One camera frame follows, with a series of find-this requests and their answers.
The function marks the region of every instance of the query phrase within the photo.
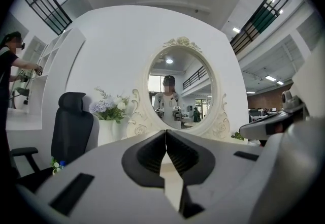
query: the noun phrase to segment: chair headrest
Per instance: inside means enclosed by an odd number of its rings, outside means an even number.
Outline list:
[[[81,113],[83,109],[82,98],[86,93],[81,92],[67,92],[59,98],[59,106],[65,110],[74,113]]]

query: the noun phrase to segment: chair armrest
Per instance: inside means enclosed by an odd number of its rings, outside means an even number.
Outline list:
[[[38,153],[39,151],[35,147],[23,147],[23,148],[16,148],[11,150],[12,156],[22,156],[22,155],[29,155]]]
[[[39,172],[40,168],[35,163],[34,158],[32,157],[32,154],[38,153],[39,151],[35,147],[23,147],[23,148],[16,148],[12,149],[10,151],[11,156],[22,156],[24,155],[29,162],[30,166],[34,170],[34,172]]]

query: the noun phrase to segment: blue object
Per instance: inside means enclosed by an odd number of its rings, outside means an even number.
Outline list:
[[[63,169],[63,167],[66,166],[66,162],[65,161],[60,161],[60,166],[61,166],[61,169]]]

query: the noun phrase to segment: black office chair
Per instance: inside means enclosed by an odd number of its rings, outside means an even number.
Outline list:
[[[260,111],[258,109],[251,109],[250,116],[260,116]]]
[[[93,115],[83,111],[82,98],[85,93],[67,92],[59,99],[59,109],[56,112],[51,155],[59,162],[71,163],[85,153],[92,130]],[[35,173],[19,178],[19,184],[30,191],[37,188],[52,175],[52,168],[39,169],[32,154],[38,153],[35,147],[16,148],[11,150],[11,156],[24,155]]]

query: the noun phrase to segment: black shirt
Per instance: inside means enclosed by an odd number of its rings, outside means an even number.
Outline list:
[[[0,49],[0,88],[9,90],[11,65],[17,58],[7,46]]]

